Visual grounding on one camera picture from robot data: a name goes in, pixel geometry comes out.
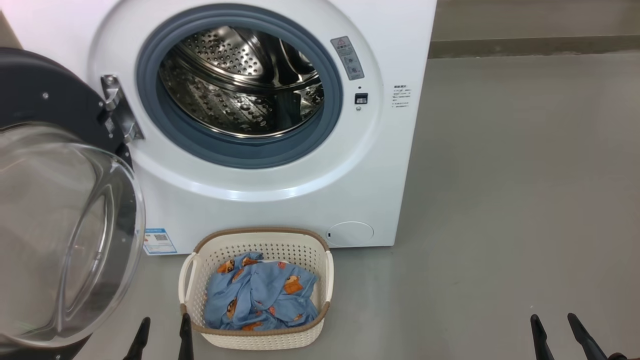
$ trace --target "white plastic basket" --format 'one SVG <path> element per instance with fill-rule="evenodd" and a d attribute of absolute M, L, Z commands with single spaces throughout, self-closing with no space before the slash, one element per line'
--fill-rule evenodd
<path fill-rule="evenodd" d="M 218 330 L 205 326 L 209 278 L 222 263 L 248 251 L 261 252 L 266 261 L 287 261 L 301 266 L 318 277 L 311 295 L 318 308 L 318 317 L 313 322 L 269 331 Z M 281 350 L 311 344 L 322 331 L 332 293 L 333 257 L 329 246 L 316 233 L 289 228 L 234 229 L 211 234 L 184 261 L 178 281 L 180 308 L 182 313 L 189 313 L 192 329 L 213 345 L 240 350 Z"/>

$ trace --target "blue fabric with print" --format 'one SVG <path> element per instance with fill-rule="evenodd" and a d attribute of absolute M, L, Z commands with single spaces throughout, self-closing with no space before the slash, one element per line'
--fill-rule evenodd
<path fill-rule="evenodd" d="M 311 293 L 317 277 L 300 266 L 263 262 L 247 252 L 209 279 L 204 320 L 212 329 L 264 331 L 302 326 L 317 317 Z"/>

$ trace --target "brown basket rim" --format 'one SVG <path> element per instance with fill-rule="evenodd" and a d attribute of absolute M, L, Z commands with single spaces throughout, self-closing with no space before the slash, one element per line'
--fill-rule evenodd
<path fill-rule="evenodd" d="M 325 251 L 329 251 L 329 245 L 325 242 L 320 235 L 314 233 L 313 231 L 304 230 L 304 229 L 295 229 L 293 227 L 244 227 L 239 229 L 228 229 L 222 231 L 216 231 L 210 235 L 205 236 L 198 245 L 196 245 L 193 252 L 199 253 L 200 249 L 204 246 L 204 244 L 209 241 L 218 238 L 224 235 L 233 235 L 233 234 L 243 234 L 243 233 L 290 233 L 290 234 L 301 234 L 308 235 L 312 238 L 316 239 L 322 246 Z M 320 310 L 318 316 L 314 319 L 314 321 L 300 327 L 290 327 L 288 329 L 279 329 L 279 330 L 267 330 L 267 331 L 242 331 L 242 330 L 220 330 L 220 329 L 210 329 L 208 327 L 200 326 L 195 322 L 191 321 L 191 328 L 197 332 L 208 335 L 218 335 L 218 336 L 274 336 L 274 335 L 287 335 L 287 334 L 296 334 L 299 332 L 305 332 L 317 326 L 322 320 L 324 320 L 324 316 L 327 311 L 329 311 L 329 307 L 331 302 L 326 301 Z M 187 312 L 187 305 L 180 304 L 180 312 L 184 315 Z"/>
<path fill-rule="evenodd" d="M 200 249 L 202 249 L 204 244 L 215 238 L 219 238 L 220 236 L 244 233 L 289 233 L 307 235 L 316 239 L 322 245 L 324 251 L 329 251 L 329 245 L 327 245 L 326 241 L 322 238 L 322 236 L 314 233 L 313 231 L 296 229 L 294 227 L 240 227 L 238 229 L 216 231 L 215 233 L 205 236 L 205 238 L 200 240 L 198 245 L 196 245 L 195 249 L 193 249 L 193 252 L 200 252 Z"/>

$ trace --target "washing machine door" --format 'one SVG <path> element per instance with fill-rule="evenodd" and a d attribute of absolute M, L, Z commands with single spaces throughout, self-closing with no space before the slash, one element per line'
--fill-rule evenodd
<path fill-rule="evenodd" d="M 0 354 L 81 342 L 121 301 L 144 236 L 124 140 L 75 75 L 0 49 Z"/>

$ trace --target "basket handle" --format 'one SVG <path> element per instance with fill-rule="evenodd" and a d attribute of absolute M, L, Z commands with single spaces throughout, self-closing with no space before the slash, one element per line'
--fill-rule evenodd
<path fill-rule="evenodd" d="M 326 260 L 328 263 L 327 267 L 329 268 L 329 271 L 327 271 L 326 274 L 328 288 L 328 291 L 326 292 L 326 301 L 331 302 L 331 297 L 333 296 L 333 255 L 331 255 L 329 250 L 326 251 Z"/>
<path fill-rule="evenodd" d="M 182 264 L 182 269 L 180 270 L 180 277 L 178 278 L 178 299 L 180 300 L 181 304 L 186 304 L 187 301 L 189 301 L 189 295 L 191 294 L 191 285 L 193 284 L 193 278 L 196 275 L 196 266 L 198 264 L 197 262 L 197 258 L 195 257 L 196 255 L 198 255 L 198 253 L 196 252 L 192 252 L 189 256 L 187 256 L 187 258 L 184 260 L 184 263 Z M 187 277 L 187 269 L 189 268 L 190 264 L 193 264 L 193 266 L 191 267 L 191 277 L 189 278 L 189 284 L 187 285 L 187 292 L 184 292 L 184 281 Z"/>

